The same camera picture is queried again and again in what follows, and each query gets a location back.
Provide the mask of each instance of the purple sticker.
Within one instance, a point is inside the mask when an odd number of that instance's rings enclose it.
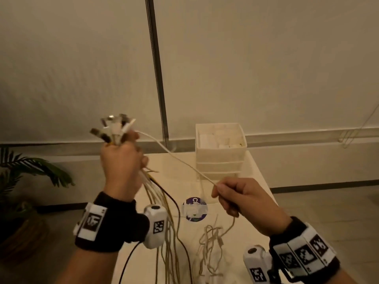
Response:
[[[187,220],[198,222],[206,217],[208,206],[200,197],[191,197],[183,203],[182,211]]]

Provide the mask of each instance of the wrist strap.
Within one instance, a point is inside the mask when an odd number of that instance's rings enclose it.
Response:
[[[291,224],[282,234],[270,237],[272,258],[290,282],[327,282],[340,268],[333,248],[312,226],[296,217],[291,218]]]
[[[136,202],[114,199],[99,193],[88,203],[82,220],[74,229],[75,245],[84,250],[117,252],[124,242],[143,241],[150,222],[136,211]]]

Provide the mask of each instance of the potted plant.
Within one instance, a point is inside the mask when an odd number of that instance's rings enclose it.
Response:
[[[0,148],[0,259],[20,261],[30,256],[47,236],[45,221],[30,203],[9,194],[24,173],[48,176],[54,186],[74,185],[69,174],[37,157],[24,157]]]

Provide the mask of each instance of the plant pot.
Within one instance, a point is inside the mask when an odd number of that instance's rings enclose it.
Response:
[[[34,210],[21,226],[0,243],[0,261],[19,263],[29,258],[49,234],[45,220]]]

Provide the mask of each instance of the white storage box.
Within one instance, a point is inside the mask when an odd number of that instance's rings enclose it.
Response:
[[[210,179],[238,176],[246,149],[238,123],[196,124],[196,168]]]

